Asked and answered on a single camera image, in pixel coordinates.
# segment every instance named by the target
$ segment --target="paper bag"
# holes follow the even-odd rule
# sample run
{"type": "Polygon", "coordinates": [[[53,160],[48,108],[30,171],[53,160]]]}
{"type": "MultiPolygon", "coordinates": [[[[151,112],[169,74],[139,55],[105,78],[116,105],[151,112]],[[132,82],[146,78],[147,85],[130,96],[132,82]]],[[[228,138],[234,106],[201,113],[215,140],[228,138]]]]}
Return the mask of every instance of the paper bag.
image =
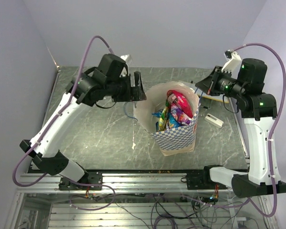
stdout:
{"type": "Polygon", "coordinates": [[[165,156],[193,151],[195,147],[198,118],[199,97],[194,90],[180,82],[157,84],[146,92],[147,100],[139,101],[133,111],[138,123],[151,134],[165,156]],[[191,106],[193,118],[188,126],[180,126],[161,132],[156,132],[158,118],[152,113],[165,107],[166,93],[176,90],[182,93],[191,106]]]}

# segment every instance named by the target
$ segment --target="marble surface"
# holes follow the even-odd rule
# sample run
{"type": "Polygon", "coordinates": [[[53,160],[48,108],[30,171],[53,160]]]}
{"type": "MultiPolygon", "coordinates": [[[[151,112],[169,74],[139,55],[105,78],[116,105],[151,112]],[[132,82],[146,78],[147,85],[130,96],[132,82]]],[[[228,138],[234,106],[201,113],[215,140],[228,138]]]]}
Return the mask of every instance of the marble surface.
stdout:
{"type": "MultiPolygon", "coordinates": [[[[47,119],[77,70],[77,67],[61,67],[47,119]]],[[[131,68],[130,72],[133,71],[141,72],[145,91],[167,81],[197,82],[211,72],[198,68],[131,68]]],[[[112,102],[106,98],[98,104],[111,106],[112,102]]],[[[132,115],[132,104],[128,105],[127,112],[132,115]]],[[[136,120],[124,115],[123,103],[108,110],[93,107],[75,120],[60,150],[86,169],[202,169],[214,164],[247,169],[234,116],[224,109],[223,103],[216,101],[212,101],[211,109],[200,109],[193,152],[164,156],[136,120]],[[206,122],[204,116],[207,113],[223,120],[223,127],[219,129],[206,122]]]]}

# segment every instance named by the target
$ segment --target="metal frame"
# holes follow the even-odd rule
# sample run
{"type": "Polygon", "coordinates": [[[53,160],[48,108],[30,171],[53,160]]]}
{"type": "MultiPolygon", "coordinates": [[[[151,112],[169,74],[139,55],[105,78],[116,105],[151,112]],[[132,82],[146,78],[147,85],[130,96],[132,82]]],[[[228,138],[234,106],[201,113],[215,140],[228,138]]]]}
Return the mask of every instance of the metal frame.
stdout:
{"type": "Polygon", "coordinates": [[[15,193],[14,200],[8,214],[8,218],[4,226],[5,229],[13,229],[17,225],[20,213],[22,212],[24,197],[25,193],[15,193]]]}
{"type": "Polygon", "coordinates": [[[43,118],[43,122],[42,122],[42,126],[44,126],[47,122],[47,115],[48,115],[48,112],[49,112],[49,109],[50,109],[50,105],[51,105],[51,101],[52,101],[52,98],[53,98],[53,95],[54,95],[54,91],[55,91],[55,88],[56,88],[56,84],[58,82],[58,78],[59,78],[59,75],[60,75],[60,72],[61,72],[61,69],[59,66],[57,66],[57,73],[56,73],[56,78],[55,78],[55,81],[54,81],[54,84],[53,84],[53,87],[52,87],[52,91],[51,91],[51,94],[50,94],[50,97],[49,97],[49,101],[48,101],[48,105],[47,105],[47,109],[46,109],[46,112],[45,112],[45,115],[44,115],[44,118],[43,118]]]}
{"type": "MultiPolygon", "coordinates": [[[[40,174],[23,174],[20,177],[21,183],[30,183],[36,180],[40,174]]],[[[181,182],[181,178],[186,176],[186,173],[129,173],[129,174],[112,174],[103,173],[103,184],[111,186],[116,193],[195,193],[209,192],[213,193],[214,189],[205,190],[188,190],[186,183],[181,182]]],[[[18,187],[19,193],[44,193],[44,194],[84,194],[85,190],[75,191],[60,191],[58,184],[61,176],[46,175],[40,182],[30,187],[18,187]]],[[[230,189],[220,189],[220,192],[229,193],[230,189]]],[[[94,193],[110,194],[111,189],[103,187],[100,191],[94,193]]]]}
{"type": "MultiPolygon", "coordinates": [[[[272,211],[273,205],[270,201],[269,196],[260,196],[260,197],[258,197],[258,201],[261,205],[261,210],[266,214],[270,214],[272,211]]],[[[275,215],[271,218],[266,218],[263,216],[263,220],[264,220],[265,224],[267,225],[268,229],[279,228],[275,215]]]]}

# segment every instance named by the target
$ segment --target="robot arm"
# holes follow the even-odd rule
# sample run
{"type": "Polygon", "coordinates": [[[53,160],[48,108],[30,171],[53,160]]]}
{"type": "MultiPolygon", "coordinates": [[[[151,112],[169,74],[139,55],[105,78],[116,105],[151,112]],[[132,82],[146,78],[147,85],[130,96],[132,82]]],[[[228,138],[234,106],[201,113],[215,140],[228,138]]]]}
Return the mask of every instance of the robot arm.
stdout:
{"type": "Polygon", "coordinates": [[[75,76],[67,86],[66,93],[46,125],[30,141],[23,140],[21,142],[20,147],[25,152],[31,146],[37,145],[29,155],[42,172],[52,176],[60,174],[79,183],[90,183],[88,173],[80,165],[64,156],[59,151],[59,146],[72,127],[73,121],[85,114],[105,96],[111,96],[114,102],[146,99],[140,72],[134,72],[134,86],[132,86],[131,75],[128,73],[128,65],[125,60],[129,62],[130,56],[126,55],[120,58],[113,54],[104,55],[98,67],[93,67],[82,73],[71,103],[60,113],[61,108],[68,103],[76,80],[75,76]],[[47,132],[39,142],[39,138],[45,130],[47,132]]]}
{"type": "Polygon", "coordinates": [[[286,183],[281,181],[275,154],[274,137],[268,139],[277,116],[276,100],[271,94],[262,92],[267,66],[261,60],[243,59],[237,79],[231,72],[240,64],[236,52],[225,52],[230,60],[224,67],[216,66],[211,74],[195,84],[209,95],[224,94],[236,99],[237,109],[248,132],[250,150],[249,173],[240,173],[221,166],[205,168],[211,181],[231,187],[239,198],[273,194],[269,161],[274,166],[277,193],[286,192],[286,183]],[[272,158],[269,158],[268,141],[272,142],[272,158]]]}

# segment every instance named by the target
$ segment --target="wire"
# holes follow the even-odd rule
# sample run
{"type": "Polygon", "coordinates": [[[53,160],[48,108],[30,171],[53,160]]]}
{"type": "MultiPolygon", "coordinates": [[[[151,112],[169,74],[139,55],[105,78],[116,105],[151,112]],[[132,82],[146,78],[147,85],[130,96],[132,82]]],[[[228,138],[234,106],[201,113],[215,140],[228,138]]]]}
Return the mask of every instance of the wire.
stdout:
{"type": "Polygon", "coordinates": [[[201,92],[201,95],[199,97],[199,104],[200,104],[200,100],[201,100],[203,94],[204,94],[204,92],[201,92]]]}
{"type": "Polygon", "coordinates": [[[118,205],[117,203],[115,203],[115,204],[116,204],[118,207],[120,207],[120,208],[124,209],[125,211],[127,211],[131,216],[135,217],[136,219],[141,220],[141,221],[147,226],[147,228],[150,229],[149,226],[147,225],[147,223],[145,223],[145,221],[144,221],[143,219],[141,219],[141,218],[139,218],[139,217],[136,217],[136,216],[133,215],[131,212],[129,212],[127,209],[125,209],[124,207],[118,205]]]}
{"type": "Polygon", "coordinates": [[[96,103],[95,103],[95,105],[101,109],[109,109],[109,108],[112,108],[114,105],[116,105],[116,102],[112,106],[108,106],[108,107],[103,107],[103,106],[97,105],[96,103]]]}
{"type": "Polygon", "coordinates": [[[86,186],[86,187],[91,187],[91,186],[94,186],[94,187],[107,187],[107,188],[110,188],[110,189],[113,191],[113,198],[112,198],[112,200],[111,200],[108,204],[106,204],[105,206],[103,206],[103,207],[93,208],[93,209],[91,209],[91,208],[81,208],[81,207],[77,207],[77,206],[75,206],[75,205],[72,203],[72,197],[74,197],[74,195],[71,196],[70,199],[69,199],[70,207],[73,207],[73,208],[76,208],[76,209],[79,209],[79,210],[84,210],[84,211],[97,211],[97,210],[104,209],[104,208],[108,207],[109,205],[111,205],[112,203],[115,202],[115,195],[116,195],[116,194],[115,194],[115,190],[114,190],[112,187],[108,186],[108,185],[101,185],[101,184],[82,184],[82,183],[75,182],[74,180],[71,180],[71,179],[69,179],[69,178],[67,178],[67,177],[65,177],[65,178],[66,178],[68,181],[70,181],[70,182],[72,182],[72,183],[74,183],[74,184],[76,184],[76,185],[79,185],[79,186],[86,186]]]}
{"type": "Polygon", "coordinates": [[[153,228],[154,228],[154,229],[157,228],[158,223],[159,223],[162,219],[168,220],[168,221],[171,223],[172,229],[178,229],[178,226],[177,226],[177,224],[176,224],[176,222],[175,222],[174,219],[172,219],[172,218],[165,218],[165,217],[161,217],[161,216],[158,216],[158,217],[156,218],[156,220],[154,221],[154,224],[153,224],[153,228]]]}
{"type": "MultiPolygon", "coordinates": [[[[285,95],[286,95],[286,70],[285,70],[285,66],[284,63],[281,59],[281,57],[277,54],[276,51],[274,51],[272,48],[270,48],[268,45],[265,44],[261,44],[261,43],[248,43],[248,44],[244,44],[242,46],[239,46],[235,49],[233,49],[232,51],[237,51],[240,50],[244,47],[247,46],[261,46],[264,47],[266,49],[268,49],[270,52],[272,52],[272,54],[277,58],[278,62],[280,63],[281,69],[282,69],[282,74],[283,74],[283,90],[282,90],[282,97],[281,97],[281,103],[280,103],[280,107],[278,109],[277,112],[277,117],[269,131],[269,136],[268,139],[272,139],[272,135],[274,133],[274,130],[276,128],[276,125],[278,123],[278,121],[280,120],[281,114],[282,114],[282,110],[283,110],[283,106],[284,106],[284,101],[285,101],[285,95]]],[[[277,208],[277,192],[276,192],[276,180],[274,179],[274,167],[273,167],[273,159],[272,159],[272,142],[268,141],[268,158],[269,158],[269,167],[270,167],[270,176],[271,176],[271,183],[272,183],[272,189],[273,189],[273,209],[271,211],[270,214],[265,214],[261,209],[259,209],[259,207],[253,202],[253,200],[251,198],[248,198],[251,202],[251,204],[256,208],[256,210],[262,214],[265,217],[272,217],[274,216],[274,214],[276,213],[276,208],[277,208]]]]}
{"type": "Polygon", "coordinates": [[[183,208],[182,208],[179,204],[177,204],[175,201],[173,201],[173,202],[174,202],[174,204],[185,214],[186,218],[189,219],[190,223],[193,224],[193,226],[195,226],[194,222],[193,222],[193,221],[191,220],[191,218],[186,214],[186,212],[183,210],[183,208]]]}
{"type": "Polygon", "coordinates": [[[137,119],[137,118],[132,117],[132,116],[129,116],[129,115],[127,114],[127,112],[126,112],[126,106],[127,106],[127,104],[128,104],[128,102],[125,102],[125,103],[124,103],[124,105],[123,105],[124,114],[125,114],[127,117],[129,117],[129,118],[133,118],[133,119],[135,119],[135,120],[137,120],[137,121],[138,121],[138,119],[137,119]]]}
{"type": "Polygon", "coordinates": [[[257,229],[259,229],[259,226],[258,226],[258,223],[257,223],[257,221],[254,219],[254,218],[248,218],[249,220],[254,220],[254,222],[256,223],[256,225],[257,225],[257,229]]]}
{"type": "Polygon", "coordinates": [[[193,214],[191,214],[191,215],[187,215],[186,217],[173,216],[173,215],[171,215],[171,214],[163,207],[163,205],[162,205],[159,201],[156,202],[155,209],[156,209],[156,212],[157,212],[157,214],[158,214],[159,216],[164,217],[164,218],[168,218],[168,219],[170,219],[170,218],[175,218],[175,219],[188,219],[189,217],[191,217],[192,215],[195,214],[195,213],[193,213],[193,214]],[[161,214],[158,212],[157,204],[159,204],[159,205],[162,207],[162,209],[165,211],[165,213],[167,214],[166,217],[163,216],[163,215],[161,215],[161,214]]]}
{"type": "MultiPolygon", "coordinates": [[[[94,37],[91,38],[91,40],[89,41],[88,43],[88,46],[85,50],[85,53],[82,57],[82,61],[81,61],[81,64],[80,64],[80,67],[79,67],[79,70],[78,70],[78,75],[75,79],[75,82],[74,82],[74,86],[72,88],[72,91],[71,91],[71,94],[70,94],[70,97],[69,97],[69,100],[68,102],[58,111],[58,113],[49,121],[48,125],[45,126],[43,132],[40,134],[39,138],[37,139],[36,142],[40,143],[42,141],[42,139],[44,138],[44,136],[47,134],[48,130],[51,128],[51,126],[54,124],[54,122],[56,121],[56,119],[58,117],[60,117],[60,115],[62,114],[62,112],[71,104],[71,100],[75,94],[75,91],[77,89],[77,85],[78,85],[78,81],[81,77],[81,74],[82,74],[82,70],[84,68],[84,65],[85,65],[85,61],[86,61],[86,58],[87,58],[87,55],[88,55],[88,52],[89,52],[89,49],[91,47],[91,44],[93,43],[93,41],[98,38],[100,40],[103,41],[103,43],[107,46],[109,52],[111,54],[114,54],[112,49],[110,48],[109,44],[104,40],[103,37],[99,36],[99,35],[96,35],[94,37]]],[[[29,186],[32,186],[32,185],[35,185],[37,182],[39,182],[42,178],[44,178],[47,173],[44,173],[43,175],[41,175],[37,180],[33,181],[32,183],[29,183],[29,184],[22,184],[22,183],[19,183],[16,179],[16,174],[17,174],[17,170],[18,170],[18,167],[19,165],[23,162],[23,160],[38,146],[38,143],[35,143],[33,146],[31,146],[31,148],[22,156],[22,158],[19,160],[19,162],[17,163],[17,165],[15,166],[14,170],[13,170],[13,173],[12,173],[12,180],[13,182],[15,183],[15,185],[19,186],[19,187],[29,187],[29,186]]]]}
{"type": "Polygon", "coordinates": [[[212,222],[211,222],[211,226],[210,226],[210,228],[212,228],[212,225],[213,225],[213,223],[216,223],[217,222],[217,213],[216,213],[216,209],[214,209],[214,212],[213,212],[213,216],[212,216],[212,222]]]}
{"type": "Polygon", "coordinates": [[[182,183],[186,183],[186,177],[181,178],[180,181],[181,181],[182,183]]]}
{"type": "Polygon", "coordinates": [[[202,205],[204,205],[204,206],[213,207],[213,208],[239,208],[239,207],[244,206],[244,205],[246,205],[247,203],[250,202],[250,200],[247,199],[244,203],[242,203],[242,204],[240,204],[240,205],[229,206],[229,205],[230,205],[230,204],[229,204],[229,205],[219,206],[219,205],[211,205],[211,204],[204,203],[204,202],[202,202],[202,201],[199,200],[199,199],[192,198],[192,197],[187,196],[187,195],[185,195],[185,194],[181,194],[181,196],[182,196],[182,197],[185,197],[185,198],[187,198],[187,199],[193,200],[193,201],[195,201],[195,202],[198,202],[198,203],[200,203],[200,204],[202,204],[202,205]]]}
{"type": "Polygon", "coordinates": [[[243,207],[243,206],[241,206],[241,207],[239,208],[239,210],[236,212],[236,214],[235,214],[233,217],[230,217],[230,218],[221,226],[220,229],[222,229],[223,226],[224,226],[225,224],[227,224],[227,222],[229,222],[229,220],[231,220],[231,219],[233,219],[233,222],[232,222],[232,227],[233,227],[234,219],[235,219],[235,217],[237,216],[237,214],[239,213],[239,211],[242,209],[242,207],[243,207]]]}
{"type": "Polygon", "coordinates": [[[230,111],[226,106],[225,106],[225,95],[223,95],[223,103],[224,103],[224,108],[228,111],[228,112],[231,112],[233,114],[237,114],[239,112],[239,108],[237,107],[237,112],[233,112],[233,111],[230,111]]]}

